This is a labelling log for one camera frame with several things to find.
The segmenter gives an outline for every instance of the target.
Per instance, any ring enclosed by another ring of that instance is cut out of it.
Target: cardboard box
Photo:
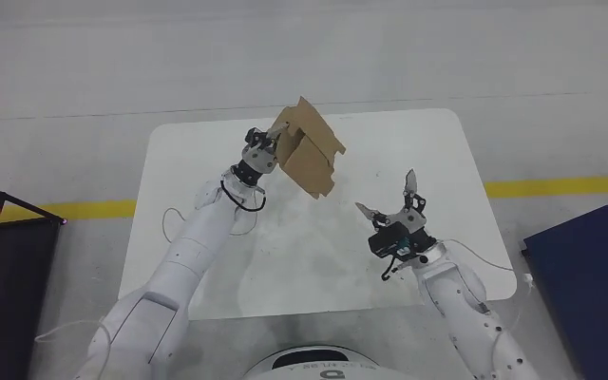
[[[281,169],[313,198],[326,196],[333,189],[333,161],[346,148],[316,109],[300,97],[296,106],[285,107],[273,123],[287,123],[278,138],[276,158]]]

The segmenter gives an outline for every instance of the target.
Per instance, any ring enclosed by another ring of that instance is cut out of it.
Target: gray floor
[[[137,197],[158,125],[446,107],[484,181],[608,175],[608,8],[597,0],[301,2],[4,0],[0,189],[35,203]],[[493,199],[515,267],[523,238],[608,196]],[[41,330],[116,300],[130,219],[64,229]],[[525,295],[493,304],[512,320]],[[193,323],[175,378],[238,378],[281,348],[328,342],[421,379],[468,378],[423,308]],[[35,353],[66,378],[90,339]],[[515,331],[543,379],[577,378],[537,292]]]

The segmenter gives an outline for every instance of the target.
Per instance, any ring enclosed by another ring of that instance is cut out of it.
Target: yellow floor stripe
[[[510,180],[484,184],[488,198],[524,198],[608,193],[608,177],[570,178],[558,180]],[[73,203],[52,203],[38,207],[68,220],[133,218],[134,199]],[[6,204],[0,221],[34,218],[35,214],[21,207]]]
[[[608,177],[487,182],[488,198],[521,198],[608,193]]]
[[[136,201],[126,200],[106,200],[92,202],[74,203],[52,203],[42,204],[38,207],[47,210],[52,214],[58,215],[68,220],[74,219],[110,219],[110,218],[133,218],[135,214]],[[5,205],[0,214],[0,221],[12,221],[21,219],[36,218],[36,214],[31,213],[21,207]]]

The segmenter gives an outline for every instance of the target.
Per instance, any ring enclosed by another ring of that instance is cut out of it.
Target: white tabletop
[[[393,213],[413,167],[427,199],[427,230],[457,238],[484,258],[511,267],[483,184],[457,116],[445,109],[324,115],[347,147],[336,156],[335,187],[314,200],[277,168],[263,176],[268,203],[248,235],[230,237],[190,304],[190,319],[343,311],[421,303],[410,270],[380,278],[389,259],[374,256],[371,224],[354,206]],[[249,128],[273,119],[168,124],[150,137],[119,296],[142,286],[169,243],[162,214],[186,216],[200,186],[240,159]],[[246,231],[251,218],[235,227]],[[170,237],[181,220],[167,215]],[[512,273],[493,268],[458,246],[480,276],[488,299],[515,293]]]

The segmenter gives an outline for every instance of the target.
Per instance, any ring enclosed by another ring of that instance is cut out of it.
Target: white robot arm
[[[406,176],[404,199],[403,208],[393,215],[356,203],[376,230],[369,239],[371,251],[379,257],[392,256],[382,279],[389,279],[389,272],[412,267],[425,304],[446,321],[449,338],[475,379],[539,380],[504,323],[485,305],[483,282],[425,231],[422,211],[427,202],[417,194],[413,170]],[[401,264],[392,268],[395,259]]]
[[[257,180],[276,166],[276,142],[286,125],[269,132],[252,128],[245,141],[242,160],[219,179],[207,182],[197,195],[195,210],[182,225],[161,264],[138,290],[120,299],[94,335],[87,360],[74,380],[166,378],[168,364],[188,326],[188,305],[205,272],[229,237],[257,187]],[[485,305],[481,280],[459,262],[441,241],[424,230],[422,209],[426,201],[416,194],[413,171],[408,174],[405,206],[386,216],[362,204],[359,209],[371,220],[376,234],[370,248],[379,257],[391,255],[411,265],[429,307],[436,310],[450,330],[450,338],[473,376],[478,380],[538,380],[500,318]],[[109,334],[108,346],[106,332]],[[247,379],[410,379],[393,370],[375,366],[361,355],[353,360],[323,359],[263,370],[260,363]]]
[[[140,289],[120,299],[88,348],[88,357],[74,379],[101,378],[149,380],[165,378],[188,326],[188,305],[205,272],[244,211],[262,174],[276,166],[276,140],[284,126],[272,132],[252,128],[242,160],[221,178],[199,191],[195,210],[173,239],[161,264]]]

